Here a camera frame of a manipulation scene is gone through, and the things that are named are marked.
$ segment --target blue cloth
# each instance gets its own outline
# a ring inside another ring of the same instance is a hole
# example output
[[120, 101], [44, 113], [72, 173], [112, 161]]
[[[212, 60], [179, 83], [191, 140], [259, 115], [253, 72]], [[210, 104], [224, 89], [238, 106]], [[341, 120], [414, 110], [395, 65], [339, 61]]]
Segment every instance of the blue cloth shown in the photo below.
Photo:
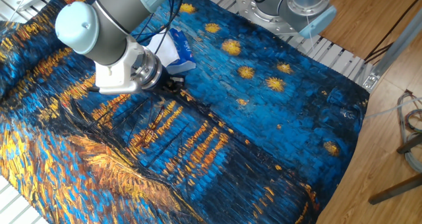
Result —
[[53, 30], [71, 1], [6, 26], [0, 48], [0, 171], [49, 222], [317, 221], [355, 150], [364, 89], [209, 0], [183, 0], [172, 26], [197, 63], [185, 90], [88, 93], [94, 63]]

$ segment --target blue part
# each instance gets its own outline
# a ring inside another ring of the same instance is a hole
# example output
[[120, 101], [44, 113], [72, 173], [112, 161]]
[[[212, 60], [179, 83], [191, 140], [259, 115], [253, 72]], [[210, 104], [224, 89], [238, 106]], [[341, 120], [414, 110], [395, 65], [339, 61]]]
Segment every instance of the blue part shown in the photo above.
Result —
[[304, 38], [309, 39], [311, 36], [315, 36], [321, 33], [334, 20], [336, 14], [337, 9], [335, 6], [331, 6], [310, 24], [308, 24], [304, 29], [302, 29], [299, 34], [301, 34], [301, 36]]
[[81, 55], [94, 48], [99, 32], [100, 23], [94, 8], [78, 1], [64, 7], [55, 22], [59, 40]]

